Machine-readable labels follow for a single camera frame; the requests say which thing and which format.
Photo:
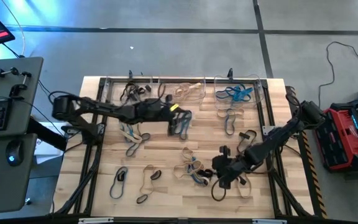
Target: wooden tabletop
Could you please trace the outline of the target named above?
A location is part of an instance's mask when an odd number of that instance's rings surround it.
[[[80,96],[95,98],[100,77],[84,77]],[[267,79],[268,90],[273,109],[275,124],[283,126],[291,118],[290,108],[285,99],[285,85],[282,79]],[[124,84],[114,84],[113,98],[119,98]],[[224,119],[216,116],[214,106],[213,84],[207,84],[206,96],[202,104],[195,102],[188,105],[180,105],[181,108],[191,110],[193,119],[188,130],[188,140],[181,141],[178,136],[167,136],[167,123],[143,123],[140,125],[142,133],[151,134],[151,139],[140,145],[135,157],[126,157],[125,151],[130,144],[125,143],[119,133],[117,119],[109,118],[104,145],[99,165],[98,179],[96,183],[92,216],[99,217],[193,217],[193,218],[273,218],[272,199],[270,196],[269,180],[267,174],[248,174],[252,184],[251,197],[244,199],[239,195],[239,190],[247,194],[249,184],[237,188],[236,181],[232,189],[227,191],[226,198],[222,202],[216,202],[211,197],[211,186],[202,187],[196,184],[191,177],[186,176],[177,179],[173,175],[173,166],[183,163],[181,150],[186,146],[194,152],[197,160],[200,160],[205,168],[211,168],[214,156],[219,155],[219,147],[227,145],[236,153],[239,142],[239,132],[252,129],[257,132],[255,142],[261,142],[262,134],[259,127],[259,117],[256,107],[247,107],[242,116],[237,116],[236,132],[227,136],[224,132]],[[265,101],[262,102],[266,123],[267,110]],[[83,116],[90,121],[91,115]],[[81,136],[72,138],[67,147],[78,144]],[[295,140],[290,139],[287,144],[299,150]],[[76,147],[64,155],[62,169],[55,190],[54,202],[58,210],[68,200],[76,189],[85,153],[85,145]],[[287,178],[287,185],[304,209],[313,213],[310,194],[306,183],[305,172],[301,158],[291,150],[284,147],[282,160]],[[153,182],[154,192],[149,195],[143,204],[136,204],[136,198],[140,196],[139,189],[142,185],[143,168],[149,164],[162,171],[161,178]],[[121,166],[129,168],[126,176],[124,196],[120,199],[112,199],[109,189],[117,170]],[[266,170],[265,164],[257,171]],[[119,194],[121,186],[116,185],[113,194]],[[281,191],[278,189],[280,208],[284,211]],[[223,190],[216,187],[215,195],[220,197]]]

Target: concrete floor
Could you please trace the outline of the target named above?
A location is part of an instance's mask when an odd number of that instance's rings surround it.
[[[252,0],[6,2],[24,26],[69,27],[64,32],[32,32],[31,28],[37,27],[27,27],[25,32],[25,56],[45,59],[41,80],[50,91],[79,93],[85,75],[127,75],[132,70],[145,75],[213,77],[226,74],[232,67],[237,77],[255,73],[264,78],[284,78],[287,85],[297,89],[300,100],[317,102],[318,85],[331,81],[326,46],[336,40],[353,45],[358,52],[358,0],[260,0],[256,4],[260,23]],[[1,1],[0,20],[15,29],[16,23]],[[84,32],[74,28],[124,30]],[[126,28],[154,30],[129,33]],[[179,30],[164,33],[163,29]],[[7,45],[20,52],[21,33],[13,33],[17,39]],[[13,55],[0,45],[0,58]],[[358,58],[338,45],[330,47],[330,58],[336,82],[322,89],[322,108],[332,102],[350,101],[358,92]],[[35,106],[51,118],[46,100],[38,91]],[[326,172],[315,146],[312,149],[328,217],[358,221],[358,182],[346,182],[342,174]],[[59,163],[54,160],[36,167],[33,176],[57,175]],[[54,171],[48,173],[49,167]],[[45,189],[42,196],[33,196],[37,203],[0,214],[0,218],[48,213],[55,182],[55,177],[31,180],[29,195]]]

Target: computer mouse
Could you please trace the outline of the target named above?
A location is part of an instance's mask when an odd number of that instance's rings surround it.
[[[18,166],[23,162],[23,141],[15,139],[6,146],[6,160],[11,166]]]

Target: gray desk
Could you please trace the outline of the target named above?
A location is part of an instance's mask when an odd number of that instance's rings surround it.
[[[0,212],[20,210],[24,205],[37,135],[19,137],[24,143],[24,160],[16,167],[11,167],[5,156],[5,148],[13,139],[15,137],[0,138]]]
[[[15,58],[0,60],[0,68],[9,71],[11,67],[16,67],[19,72],[30,72],[31,78],[28,78],[26,85],[27,90],[23,90],[20,96],[24,97],[24,101],[33,104],[35,91],[37,89],[38,80],[40,78],[41,68],[44,59],[42,57],[34,58]],[[0,77],[0,96],[9,97],[9,92],[13,85],[21,84],[24,77],[22,75],[7,74],[5,78]],[[5,131],[0,131],[0,136],[17,136],[24,134],[29,125],[29,118],[32,107],[20,101],[12,102],[11,113]]]

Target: gray floor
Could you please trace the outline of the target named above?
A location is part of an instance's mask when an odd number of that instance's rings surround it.
[[[252,0],[6,0],[25,26],[76,28],[154,29],[258,29]],[[263,0],[259,2],[265,30],[357,31],[358,0]],[[0,20],[16,26],[0,1]],[[22,48],[20,32],[10,43]],[[331,81],[326,46],[336,40],[358,51],[358,34],[274,35],[265,39],[275,78],[284,78],[297,89],[300,100],[317,102],[318,85]],[[45,59],[41,80],[50,90],[78,93],[85,75],[224,75],[229,68],[237,77],[266,75],[260,35],[253,33],[128,33],[128,32],[25,32],[26,57]],[[0,58],[12,54],[0,46]],[[358,58],[348,48],[330,47],[336,71],[333,85],[322,89],[321,107],[354,99],[358,92]],[[42,91],[35,106],[50,117],[50,105]],[[346,182],[342,174],[326,172],[313,146],[313,157],[329,218],[358,221],[358,182]],[[47,172],[48,167],[55,170]],[[46,214],[53,194],[59,161],[35,168],[28,195],[36,202],[0,218]],[[36,195],[39,189],[41,196]]]

